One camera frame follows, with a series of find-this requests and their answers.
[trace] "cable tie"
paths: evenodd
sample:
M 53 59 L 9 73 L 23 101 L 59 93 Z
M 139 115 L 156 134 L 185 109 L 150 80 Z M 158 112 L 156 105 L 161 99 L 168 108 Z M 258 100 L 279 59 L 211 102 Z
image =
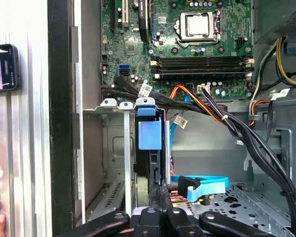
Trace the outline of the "cable tie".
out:
M 225 119 L 227 119 L 228 118 L 228 115 L 224 115 L 223 117 L 222 117 L 222 121 L 224 121 Z
M 281 196 L 294 196 L 295 192 L 285 192 L 285 191 L 281 191 L 280 192 Z

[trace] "screw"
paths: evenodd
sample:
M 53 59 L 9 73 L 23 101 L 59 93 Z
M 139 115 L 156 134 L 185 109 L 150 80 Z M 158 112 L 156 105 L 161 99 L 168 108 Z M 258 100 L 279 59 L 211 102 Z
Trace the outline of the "screw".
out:
M 210 220 L 214 220 L 215 216 L 213 214 L 206 214 L 205 217 Z
M 173 208 L 173 209 L 172 209 L 172 212 L 175 213 L 175 214 L 179 214 L 179 213 L 180 213 L 180 210 L 177 209 L 177 208 Z
M 114 216 L 115 219 L 122 219 L 124 216 L 121 213 L 118 213 Z
M 149 208 L 147 212 L 148 213 L 155 213 L 156 211 L 153 208 Z

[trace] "cpu socket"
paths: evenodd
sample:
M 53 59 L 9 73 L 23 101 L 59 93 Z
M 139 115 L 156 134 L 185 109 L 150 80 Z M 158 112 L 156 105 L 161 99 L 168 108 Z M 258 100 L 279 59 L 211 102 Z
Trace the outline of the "cpu socket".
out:
M 221 41 L 221 12 L 181 13 L 174 29 L 179 36 L 176 42 L 183 48 L 202 43 L 218 43 Z

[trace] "phone screen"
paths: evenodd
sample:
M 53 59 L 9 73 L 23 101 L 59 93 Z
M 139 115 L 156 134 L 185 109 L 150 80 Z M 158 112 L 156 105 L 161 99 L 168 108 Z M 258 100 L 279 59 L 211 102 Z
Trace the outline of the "phone screen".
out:
M 15 69 L 11 45 L 0 46 L 0 90 L 15 87 Z

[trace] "smartphone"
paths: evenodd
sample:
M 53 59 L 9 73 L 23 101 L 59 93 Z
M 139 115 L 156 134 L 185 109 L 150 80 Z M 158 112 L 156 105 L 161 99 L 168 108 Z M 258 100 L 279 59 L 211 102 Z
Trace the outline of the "smartphone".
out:
M 0 92 L 20 86 L 19 54 L 11 44 L 0 45 Z

